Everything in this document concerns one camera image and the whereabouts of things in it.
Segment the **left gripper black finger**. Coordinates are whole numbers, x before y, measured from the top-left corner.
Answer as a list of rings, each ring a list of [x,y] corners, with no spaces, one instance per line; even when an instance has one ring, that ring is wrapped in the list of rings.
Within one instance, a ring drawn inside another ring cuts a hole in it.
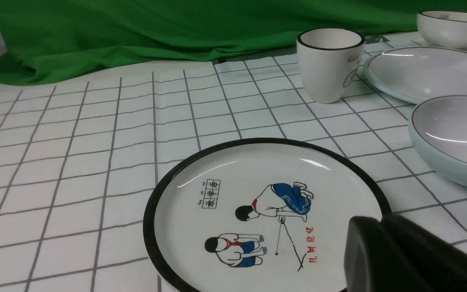
[[[347,292],[467,292],[467,253],[400,216],[354,216],[343,268]]]

